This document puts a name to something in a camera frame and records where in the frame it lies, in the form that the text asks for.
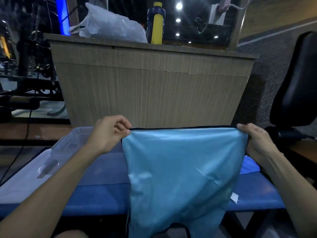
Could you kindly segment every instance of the black office chair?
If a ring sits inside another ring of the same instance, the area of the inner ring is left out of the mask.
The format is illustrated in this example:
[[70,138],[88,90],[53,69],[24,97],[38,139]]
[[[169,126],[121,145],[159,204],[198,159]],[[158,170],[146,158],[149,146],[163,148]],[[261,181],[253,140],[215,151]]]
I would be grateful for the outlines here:
[[293,127],[310,125],[317,116],[317,32],[301,34],[285,79],[272,104],[267,127],[274,143],[314,137]]

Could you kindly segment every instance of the person's left hand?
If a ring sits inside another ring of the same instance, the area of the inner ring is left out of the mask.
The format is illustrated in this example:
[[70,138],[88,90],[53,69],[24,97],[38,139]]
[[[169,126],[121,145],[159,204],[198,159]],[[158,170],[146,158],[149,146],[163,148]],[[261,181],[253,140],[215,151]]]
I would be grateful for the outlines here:
[[98,155],[105,154],[111,151],[121,139],[130,134],[128,129],[131,127],[130,122],[122,115],[99,119],[86,146],[93,149]]

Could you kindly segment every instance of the bottle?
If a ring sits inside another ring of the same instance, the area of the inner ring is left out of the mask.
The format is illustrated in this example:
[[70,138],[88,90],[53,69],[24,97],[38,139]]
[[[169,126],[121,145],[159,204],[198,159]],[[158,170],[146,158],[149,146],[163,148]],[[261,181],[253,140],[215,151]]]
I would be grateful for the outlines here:
[[151,44],[162,44],[164,18],[166,12],[161,2],[155,2],[154,7],[147,11],[147,42]]

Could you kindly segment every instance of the chair backrest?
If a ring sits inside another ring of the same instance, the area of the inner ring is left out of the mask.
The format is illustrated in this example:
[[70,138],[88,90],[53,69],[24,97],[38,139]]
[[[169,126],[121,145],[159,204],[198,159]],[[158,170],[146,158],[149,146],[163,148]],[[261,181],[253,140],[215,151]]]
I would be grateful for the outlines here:
[[272,104],[270,122],[278,127],[311,124],[317,116],[317,32],[297,39],[285,79]]

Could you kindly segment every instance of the hand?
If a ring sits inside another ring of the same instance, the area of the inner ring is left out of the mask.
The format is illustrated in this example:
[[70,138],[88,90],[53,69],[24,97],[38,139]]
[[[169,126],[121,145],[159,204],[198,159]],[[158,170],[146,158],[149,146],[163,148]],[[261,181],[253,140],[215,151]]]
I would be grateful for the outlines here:
[[97,152],[105,154],[113,149],[117,143],[130,134],[132,125],[122,115],[104,117],[97,120],[93,132],[88,138],[86,146]]
[[268,157],[281,154],[264,129],[252,123],[247,125],[237,124],[237,128],[250,136],[247,154],[263,168],[266,167]]

